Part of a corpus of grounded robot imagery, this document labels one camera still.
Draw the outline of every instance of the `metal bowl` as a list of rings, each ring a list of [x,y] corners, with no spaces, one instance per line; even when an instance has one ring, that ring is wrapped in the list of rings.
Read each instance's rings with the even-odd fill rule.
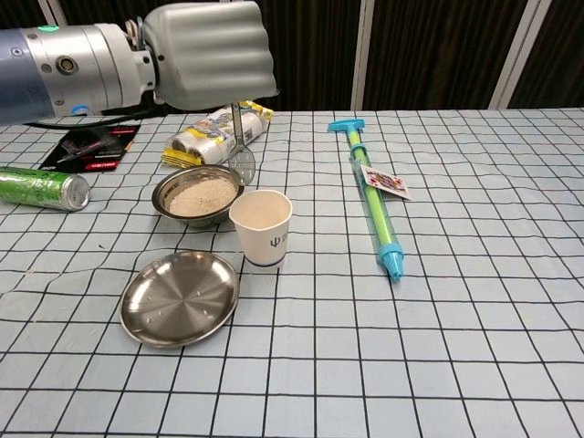
[[[201,181],[218,178],[231,183],[236,190],[233,201],[221,210],[201,216],[179,216],[169,211],[171,201],[178,193]],[[244,192],[244,186],[239,183],[240,181],[241,176],[224,166],[206,164],[204,166],[182,169],[181,171],[170,174],[158,183],[154,192],[152,192],[152,204],[158,213],[166,217],[185,222],[193,228],[205,228],[210,225],[220,224],[229,217],[229,207]]]
[[[239,299],[234,269],[201,251],[167,255],[144,269],[124,290],[121,325],[139,342],[179,347],[218,330]]]

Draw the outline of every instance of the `soda can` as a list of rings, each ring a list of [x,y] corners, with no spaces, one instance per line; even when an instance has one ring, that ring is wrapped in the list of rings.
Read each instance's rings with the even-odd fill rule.
[[[75,174],[0,167],[0,199],[75,212],[89,202],[89,183]]]

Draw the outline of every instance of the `grain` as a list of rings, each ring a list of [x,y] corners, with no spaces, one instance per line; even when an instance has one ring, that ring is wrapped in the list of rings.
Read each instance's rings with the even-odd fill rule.
[[[235,198],[234,186],[222,179],[201,181],[184,189],[171,201],[169,211],[177,216],[202,216],[222,209]]]

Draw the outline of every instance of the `white paper cup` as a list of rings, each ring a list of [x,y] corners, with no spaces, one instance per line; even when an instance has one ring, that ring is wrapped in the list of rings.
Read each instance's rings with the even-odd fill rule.
[[[287,248],[292,203],[275,190],[255,190],[237,198],[229,210],[249,263],[279,266]]]

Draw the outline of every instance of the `metal plate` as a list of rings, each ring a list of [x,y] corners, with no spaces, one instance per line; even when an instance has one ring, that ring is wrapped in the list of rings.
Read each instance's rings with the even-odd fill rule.
[[[237,274],[222,258],[200,251],[171,254],[126,287],[121,325],[139,342],[179,347],[218,330],[238,299]]]

